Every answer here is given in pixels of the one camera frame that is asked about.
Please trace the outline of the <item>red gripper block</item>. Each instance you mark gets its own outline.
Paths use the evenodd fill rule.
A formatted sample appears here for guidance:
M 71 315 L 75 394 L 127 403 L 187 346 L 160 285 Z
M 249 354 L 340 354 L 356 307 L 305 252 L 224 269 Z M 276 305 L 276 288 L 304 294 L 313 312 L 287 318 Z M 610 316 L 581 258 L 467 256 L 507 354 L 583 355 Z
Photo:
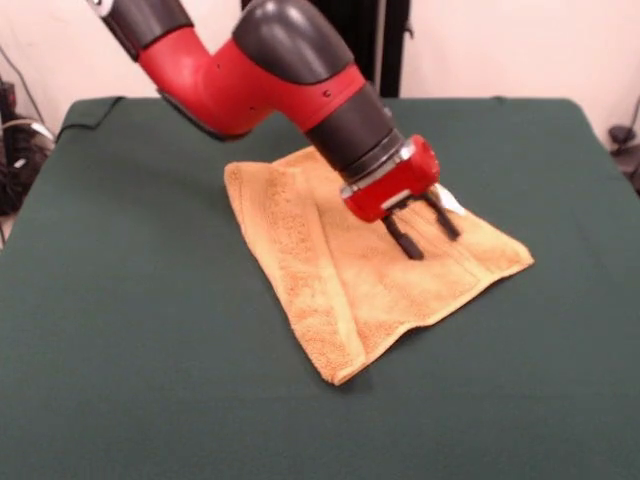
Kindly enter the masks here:
M 373 223 L 381 220 L 410 260 L 421 261 L 424 254 L 414 240 L 403 232 L 391 213 L 409 198 L 422 195 L 434 211 L 436 220 L 450 240 L 461 235 L 440 200 L 428 191 L 440 180 L 440 165 L 431 145 L 420 135 L 412 135 L 387 160 L 362 179 L 345 184 L 341 199 L 358 219 Z

